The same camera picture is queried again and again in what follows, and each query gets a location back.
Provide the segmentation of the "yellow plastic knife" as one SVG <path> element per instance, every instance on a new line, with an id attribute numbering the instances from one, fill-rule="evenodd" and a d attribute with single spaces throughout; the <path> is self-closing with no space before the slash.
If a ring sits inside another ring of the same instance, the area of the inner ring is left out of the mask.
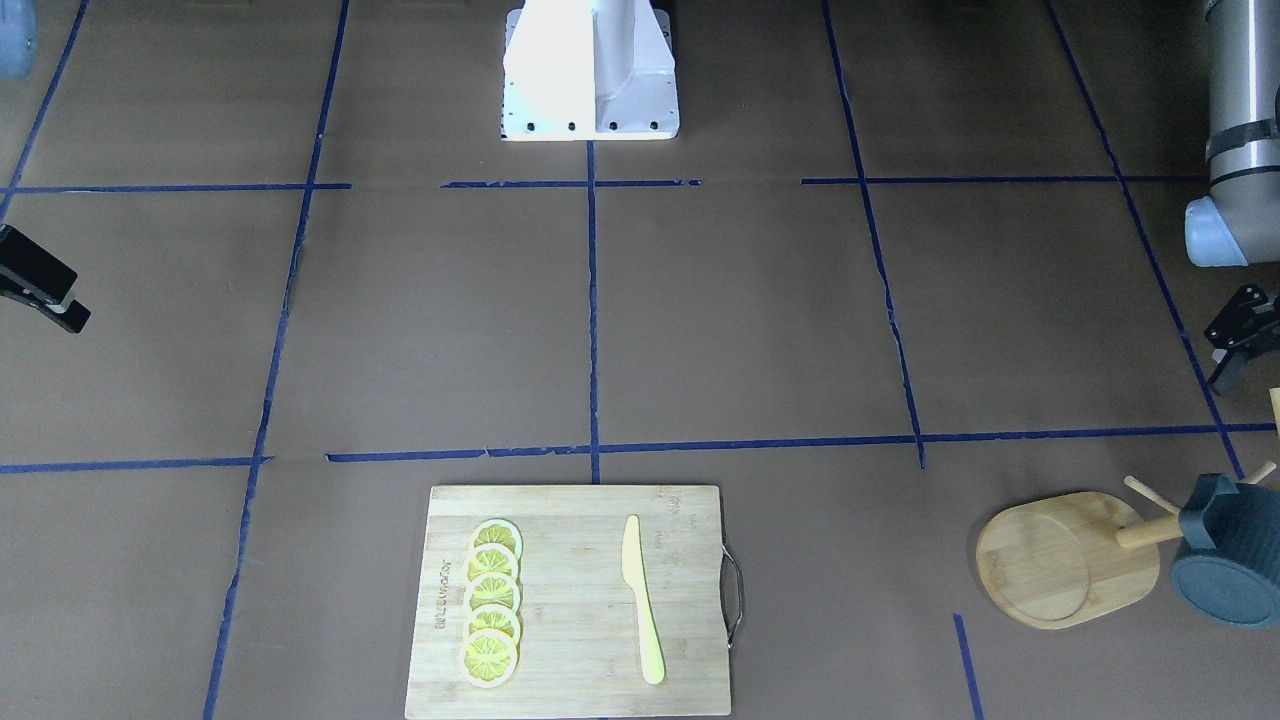
<path id="1" fill-rule="evenodd" d="M 646 583 L 641 523 L 639 515 L 635 514 L 628 515 L 623 524 L 621 571 L 623 583 L 634 594 L 637 652 L 643 679 L 649 685 L 659 685 L 666 680 L 666 659 Z"/>

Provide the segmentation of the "blue-green mug yellow inside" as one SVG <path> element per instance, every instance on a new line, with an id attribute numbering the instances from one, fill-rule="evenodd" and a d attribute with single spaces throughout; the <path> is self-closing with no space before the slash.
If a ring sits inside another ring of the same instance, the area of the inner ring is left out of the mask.
<path id="1" fill-rule="evenodd" d="M 1277 492 L 1224 474 L 1202 474 L 1178 521 L 1181 542 L 1170 568 L 1174 591 L 1219 623 L 1276 626 Z"/>

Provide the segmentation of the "lemon slice three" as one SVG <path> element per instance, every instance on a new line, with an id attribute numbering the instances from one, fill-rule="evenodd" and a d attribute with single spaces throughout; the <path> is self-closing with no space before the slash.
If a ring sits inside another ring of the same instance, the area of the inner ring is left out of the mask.
<path id="1" fill-rule="evenodd" d="M 468 580 L 463 589 L 463 603 L 468 610 L 499 605 L 517 612 L 522 603 L 522 589 L 518 579 L 508 573 L 485 571 Z"/>

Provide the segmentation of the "bamboo cutting board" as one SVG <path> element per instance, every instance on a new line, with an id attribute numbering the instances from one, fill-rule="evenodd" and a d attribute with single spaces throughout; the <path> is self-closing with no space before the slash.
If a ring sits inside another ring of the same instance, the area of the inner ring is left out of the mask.
<path id="1" fill-rule="evenodd" d="M 644 682 L 635 602 L 621 571 L 639 515 L 666 680 Z M 465 560 L 489 518 L 524 536 L 518 666 L 483 689 L 462 673 Z M 438 486 L 429 497 L 407 719 L 724 716 L 732 710 L 714 486 Z"/>

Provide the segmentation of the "wooden cup storage rack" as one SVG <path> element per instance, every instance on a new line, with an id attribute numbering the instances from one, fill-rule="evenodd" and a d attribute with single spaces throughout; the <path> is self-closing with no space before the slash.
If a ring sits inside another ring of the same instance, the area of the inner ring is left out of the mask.
<path id="1" fill-rule="evenodd" d="M 1277 492 L 1277 464 L 1266 461 L 1234 482 Z M 988 598 L 1011 619 L 1061 630 L 1125 609 L 1149 594 L 1181 542 L 1174 503 L 1134 477 L 1125 486 L 1156 503 L 1146 520 L 1114 495 L 1082 491 L 1020 503 L 980 529 L 975 569 Z"/>

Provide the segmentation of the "lemon slice four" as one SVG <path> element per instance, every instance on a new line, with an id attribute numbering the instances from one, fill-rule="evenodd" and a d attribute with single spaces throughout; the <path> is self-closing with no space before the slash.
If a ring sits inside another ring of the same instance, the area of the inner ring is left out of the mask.
<path id="1" fill-rule="evenodd" d="M 465 630 L 471 635 L 480 630 L 494 630 L 507 635 L 518 644 L 524 634 L 524 624 L 518 611 L 504 603 L 481 603 L 468 611 Z"/>

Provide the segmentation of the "lemon slice two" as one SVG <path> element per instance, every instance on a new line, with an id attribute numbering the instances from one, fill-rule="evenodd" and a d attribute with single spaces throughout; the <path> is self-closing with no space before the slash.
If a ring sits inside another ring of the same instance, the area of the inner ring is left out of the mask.
<path id="1" fill-rule="evenodd" d="M 467 582 L 481 577 L 499 574 L 511 580 L 520 578 L 520 555 L 502 543 L 483 543 L 474 546 L 465 560 Z"/>

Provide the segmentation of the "lemon slice one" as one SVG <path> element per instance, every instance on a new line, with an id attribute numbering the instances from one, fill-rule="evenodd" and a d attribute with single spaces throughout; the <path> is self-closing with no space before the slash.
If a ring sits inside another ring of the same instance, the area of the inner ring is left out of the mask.
<path id="1" fill-rule="evenodd" d="M 506 520 L 504 518 L 489 518 L 477 524 L 471 533 L 470 544 L 472 547 L 500 544 L 516 559 L 521 559 L 524 556 L 522 532 L 512 521 Z"/>

